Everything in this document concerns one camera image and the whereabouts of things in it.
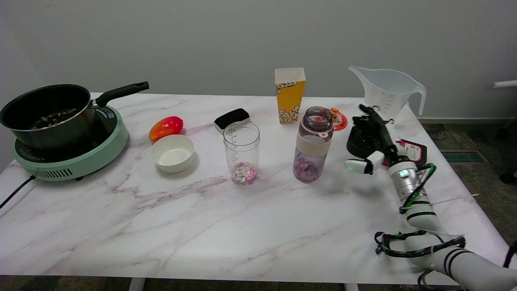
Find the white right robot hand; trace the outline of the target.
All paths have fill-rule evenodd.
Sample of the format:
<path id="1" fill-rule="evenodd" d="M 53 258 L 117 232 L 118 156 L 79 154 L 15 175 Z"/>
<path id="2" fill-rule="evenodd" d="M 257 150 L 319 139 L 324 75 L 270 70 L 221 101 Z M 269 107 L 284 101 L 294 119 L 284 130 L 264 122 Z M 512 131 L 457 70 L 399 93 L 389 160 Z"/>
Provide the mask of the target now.
<path id="1" fill-rule="evenodd" d="M 363 115 L 352 118 L 347 140 L 347 151 L 353 158 L 345 161 L 345 167 L 355 173 L 372 175 L 383 164 L 391 167 L 408 162 L 394 120 L 386 120 L 376 105 L 360 104 L 359 109 Z"/>

